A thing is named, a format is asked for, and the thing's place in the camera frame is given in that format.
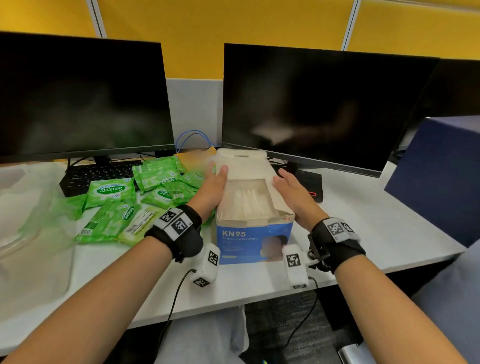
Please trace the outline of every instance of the white desk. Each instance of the white desk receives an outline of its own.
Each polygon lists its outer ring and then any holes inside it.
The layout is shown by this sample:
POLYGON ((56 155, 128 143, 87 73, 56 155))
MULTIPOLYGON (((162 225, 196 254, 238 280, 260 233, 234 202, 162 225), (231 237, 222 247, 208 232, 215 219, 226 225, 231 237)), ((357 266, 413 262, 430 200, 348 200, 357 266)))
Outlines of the white desk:
MULTIPOLYGON (((383 272, 394 272, 448 260, 465 248, 383 191, 394 169, 388 164, 380 179, 335 170, 315 170, 324 181, 322 208, 350 224, 362 238, 367 256, 383 272)), ((96 210, 79 221, 80 230, 96 210)), ((211 230, 204 231, 207 241, 211 230)), ((308 245, 307 232, 295 224, 290 242, 308 245)), ((124 254, 122 245, 77 246, 70 288, 62 299, 0 323, 0 356, 16 348, 62 302, 124 254)), ((130 328, 166 321, 178 284, 190 269, 171 264, 138 312, 130 328)), ((331 273, 310 270, 319 287, 336 284, 331 273)), ((315 288, 313 284, 307 289, 315 288)), ((185 281, 172 318, 196 315, 297 293, 290 289, 283 262, 220 266, 215 284, 205 288, 185 281)))

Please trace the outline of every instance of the white pants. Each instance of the white pants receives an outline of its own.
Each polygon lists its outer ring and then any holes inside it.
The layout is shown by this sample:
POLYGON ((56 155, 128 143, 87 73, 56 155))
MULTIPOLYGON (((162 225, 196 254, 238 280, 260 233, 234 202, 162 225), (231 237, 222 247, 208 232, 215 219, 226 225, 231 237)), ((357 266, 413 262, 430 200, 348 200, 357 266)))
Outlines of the white pants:
POLYGON ((172 321, 155 364, 240 364, 248 346, 245 312, 232 307, 172 321))

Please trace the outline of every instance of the hand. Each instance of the hand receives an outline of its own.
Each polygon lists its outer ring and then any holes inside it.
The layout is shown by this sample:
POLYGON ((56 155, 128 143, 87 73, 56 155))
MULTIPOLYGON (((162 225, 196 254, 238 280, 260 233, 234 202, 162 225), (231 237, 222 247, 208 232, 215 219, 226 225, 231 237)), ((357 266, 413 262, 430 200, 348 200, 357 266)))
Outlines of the hand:
POLYGON ((197 194, 187 203, 206 221, 213 209, 218 206, 222 200, 223 191, 228 179, 228 167, 222 166, 220 173, 214 175, 212 169, 214 162, 210 162, 204 172, 204 183, 197 194))
POLYGON ((295 212, 295 221, 300 226, 312 231, 316 224, 329 218, 293 174, 284 169, 278 172, 283 178, 275 176, 273 186, 280 192, 288 207, 295 212))

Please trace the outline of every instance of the kn95 mask box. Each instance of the kn95 mask box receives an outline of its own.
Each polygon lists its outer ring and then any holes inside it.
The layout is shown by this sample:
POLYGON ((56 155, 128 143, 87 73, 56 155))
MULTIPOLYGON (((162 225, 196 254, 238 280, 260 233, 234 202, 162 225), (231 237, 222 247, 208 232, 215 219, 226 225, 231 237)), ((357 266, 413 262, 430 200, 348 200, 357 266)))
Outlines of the kn95 mask box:
POLYGON ((276 175, 260 150, 219 149, 217 173, 228 181, 216 213, 220 264, 282 261, 295 214, 272 185, 276 175))

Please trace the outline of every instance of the keyboard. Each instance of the keyboard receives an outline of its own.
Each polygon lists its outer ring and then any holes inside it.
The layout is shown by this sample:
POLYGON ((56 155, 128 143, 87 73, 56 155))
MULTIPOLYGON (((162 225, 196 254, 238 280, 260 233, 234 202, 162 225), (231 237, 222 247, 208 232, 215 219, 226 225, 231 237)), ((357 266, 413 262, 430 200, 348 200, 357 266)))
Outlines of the keyboard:
POLYGON ((87 164, 70 167, 60 182, 65 197, 78 196, 88 192, 91 181, 133 178, 133 166, 142 164, 141 160, 113 162, 107 165, 87 164))

